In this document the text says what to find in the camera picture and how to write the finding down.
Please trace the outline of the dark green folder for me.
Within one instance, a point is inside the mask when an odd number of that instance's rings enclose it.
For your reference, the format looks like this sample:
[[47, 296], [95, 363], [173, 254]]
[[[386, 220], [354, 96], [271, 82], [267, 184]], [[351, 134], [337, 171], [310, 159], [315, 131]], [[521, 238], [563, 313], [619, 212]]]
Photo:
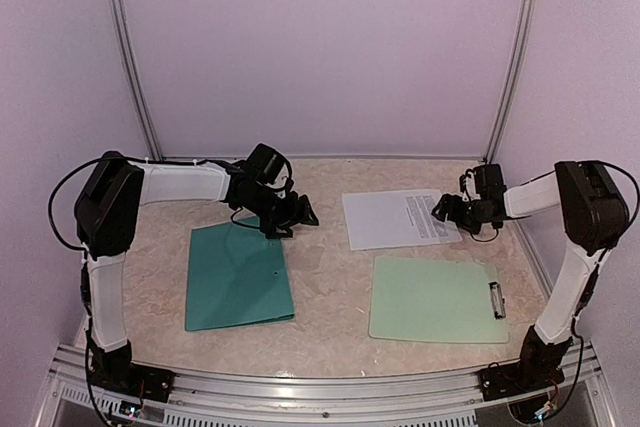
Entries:
[[294, 303], [282, 243], [256, 217], [191, 231], [185, 330], [288, 321]]

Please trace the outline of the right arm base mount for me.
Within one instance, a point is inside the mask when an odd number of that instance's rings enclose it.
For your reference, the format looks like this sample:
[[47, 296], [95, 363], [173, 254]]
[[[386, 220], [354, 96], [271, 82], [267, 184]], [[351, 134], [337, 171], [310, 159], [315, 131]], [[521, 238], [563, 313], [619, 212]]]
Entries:
[[531, 326], [517, 361], [493, 362], [477, 372], [483, 400], [513, 397], [561, 384], [565, 379], [561, 362], [572, 345], [571, 338], [557, 344], [545, 344]]

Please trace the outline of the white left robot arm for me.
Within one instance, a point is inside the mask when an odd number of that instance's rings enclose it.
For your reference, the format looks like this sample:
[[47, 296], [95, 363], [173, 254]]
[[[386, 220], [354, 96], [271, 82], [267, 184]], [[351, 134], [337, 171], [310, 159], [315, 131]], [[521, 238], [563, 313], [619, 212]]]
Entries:
[[102, 377], [121, 392], [140, 381], [125, 328], [123, 276], [142, 206], [220, 202], [254, 214], [268, 239], [290, 238], [295, 226], [319, 223], [309, 198], [294, 190], [290, 161], [265, 144], [235, 162], [152, 161], [107, 151], [91, 166], [74, 205], [83, 254], [81, 298], [92, 322], [87, 344], [101, 362]]

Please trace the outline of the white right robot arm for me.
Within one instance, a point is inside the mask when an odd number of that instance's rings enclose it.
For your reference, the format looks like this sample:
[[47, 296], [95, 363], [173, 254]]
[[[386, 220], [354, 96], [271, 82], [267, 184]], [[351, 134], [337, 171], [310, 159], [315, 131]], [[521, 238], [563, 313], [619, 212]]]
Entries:
[[529, 353], [513, 366], [511, 380], [523, 391], [535, 389], [551, 371], [544, 353], [559, 350], [577, 337], [575, 324], [589, 303], [599, 271], [636, 220], [610, 172], [634, 177], [601, 160], [559, 161], [549, 172], [507, 187], [501, 166], [483, 164], [459, 178], [460, 192], [444, 194], [431, 210], [440, 222], [451, 222], [471, 236], [486, 224], [499, 231], [508, 221], [558, 208], [566, 236], [563, 262], [546, 307], [530, 328], [523, 350]]

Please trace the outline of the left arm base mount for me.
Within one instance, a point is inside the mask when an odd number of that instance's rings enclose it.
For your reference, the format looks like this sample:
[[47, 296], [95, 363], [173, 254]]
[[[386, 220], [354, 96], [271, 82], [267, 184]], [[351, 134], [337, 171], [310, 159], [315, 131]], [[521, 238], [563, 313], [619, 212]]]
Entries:
[[168, 369], [134, 363], [130, 341], [107, 352], [90, 339], [88, 353], [92, 386], [142, 400], [168, 402], [176, 374]]

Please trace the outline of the white paper sheet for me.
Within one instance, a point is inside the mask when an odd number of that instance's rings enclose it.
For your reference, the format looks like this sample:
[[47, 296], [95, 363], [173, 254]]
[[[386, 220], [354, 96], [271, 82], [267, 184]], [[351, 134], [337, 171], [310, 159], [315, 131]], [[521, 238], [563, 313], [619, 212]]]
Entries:
[[353, 251], [457, 243], [458, 228], [431, 210], [442, 193], [434, 189], [347, 193], [342, 196]]

